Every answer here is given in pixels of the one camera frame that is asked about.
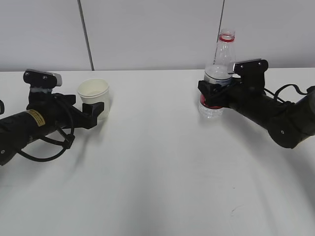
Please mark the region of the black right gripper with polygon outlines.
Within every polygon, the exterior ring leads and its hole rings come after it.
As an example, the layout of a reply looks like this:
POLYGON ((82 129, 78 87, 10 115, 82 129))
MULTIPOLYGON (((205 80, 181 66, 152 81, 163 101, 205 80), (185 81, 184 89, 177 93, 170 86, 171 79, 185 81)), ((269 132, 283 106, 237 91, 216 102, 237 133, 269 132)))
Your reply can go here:
POLYGON ((242 110, 244 98, 242 96, 243 79, 233 77, 230 84, 222 86, 211 84, 201 80, 198 82, 198 89, 201 92, 201 104, 207 108, 231 108, 242 110))

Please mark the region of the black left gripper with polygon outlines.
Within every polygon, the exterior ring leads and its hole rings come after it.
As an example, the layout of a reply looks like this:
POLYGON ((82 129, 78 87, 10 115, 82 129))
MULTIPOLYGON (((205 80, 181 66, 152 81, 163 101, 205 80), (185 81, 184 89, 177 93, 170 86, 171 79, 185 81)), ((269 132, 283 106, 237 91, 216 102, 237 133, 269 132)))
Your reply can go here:
POLYGON ((74 107, 76 96, 61 93, 30 92, 27 110, 35 110, 44 118, 46 125, 61 128, 91 129, 97 120, 104 119, 104 103, 82 104, 82 110, 74 107))

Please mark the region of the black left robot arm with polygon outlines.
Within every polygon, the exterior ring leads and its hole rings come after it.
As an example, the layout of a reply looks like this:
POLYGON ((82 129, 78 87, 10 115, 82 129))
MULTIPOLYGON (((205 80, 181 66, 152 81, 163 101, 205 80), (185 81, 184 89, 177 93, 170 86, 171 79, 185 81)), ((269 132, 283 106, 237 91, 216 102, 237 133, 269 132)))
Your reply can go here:
POLYGON ((91 129, 104 110, 103 102, 74 107, 76 96, 54 93, 42 100, 31 100, 27 110, 0 121, 0 164, 5 165, 16 154, 35 162, 49 162, 70 149, 76 128, 91 129), (38 158, 23 151, 30 143, 42 140, 61 146, 62 150, 48 158, 38 158))

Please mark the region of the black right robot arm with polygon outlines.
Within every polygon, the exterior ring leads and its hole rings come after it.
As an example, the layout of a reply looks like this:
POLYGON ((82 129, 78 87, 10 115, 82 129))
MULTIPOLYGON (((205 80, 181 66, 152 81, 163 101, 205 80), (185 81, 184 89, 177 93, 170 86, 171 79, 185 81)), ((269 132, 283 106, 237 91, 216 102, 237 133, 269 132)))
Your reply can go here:
POLYGON ((233 109, 266 129, 278 145, 295 148, 300 142, 315 134, 315 88, 309 87, 296 103, 278 100, 279 93, 288 86, 282 86, 272 97, 266 95, 265 80, 257 78, 233 78, 231 84, 221 86, 204 80, 198 82, 198 89, 209 107, 219 106, 233 109))

